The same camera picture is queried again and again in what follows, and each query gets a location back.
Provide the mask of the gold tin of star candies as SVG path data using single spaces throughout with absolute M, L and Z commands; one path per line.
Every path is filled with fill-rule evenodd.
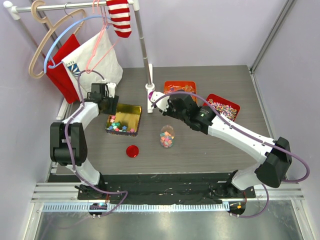
M 141 117 L 141 106 L 119 103 L 115 114 L 108 116 L 105 131 L 111 135 L 136 137 Z

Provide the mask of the orange candy box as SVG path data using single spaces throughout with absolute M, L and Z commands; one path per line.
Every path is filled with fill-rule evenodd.
M 196 83 L 194 81 L 166 81 L 164 83 L 164 93 L 176 92 L 184 90 L 189 93 L 196 93 Z

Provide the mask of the purple plastic scoop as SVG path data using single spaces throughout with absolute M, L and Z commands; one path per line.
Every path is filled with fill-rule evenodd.
M 147 95 L 147 100 L 149 103 L 153 104 L 154 102 L 152 101 L 152 96 L 153 96 L 154 91 L 151 91 Z

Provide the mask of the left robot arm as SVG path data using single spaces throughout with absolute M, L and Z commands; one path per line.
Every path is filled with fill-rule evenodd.
M 85 129 L 100 114 L 114 115 L 119 96 L 117 85 L 93 83 L 91 91 L 80 93 L 79 108 L 67 119 L 50 126 L 50 158 L 54 163 L 71 170 L 93 198 L 100 200 L 107 192 L 102 174 L 88 159 Z

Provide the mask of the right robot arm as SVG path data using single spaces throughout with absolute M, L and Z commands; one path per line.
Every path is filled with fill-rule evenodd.
M 247 188 L 260 184 L 278 188 L 285 179 L 292 163 L 287 154 L 290 144 L 285 138 L 274 140 L 254 133 L 214 111 L 210 104 L 198 106 L 189 92 L 155 92 L 149 99 L 164 116 L 179 119 L 194 131 L 222 139 L 256 160 L 253 166 L 235 170 L 230 175 L 220 187 L 224 195 L 236 198 Z

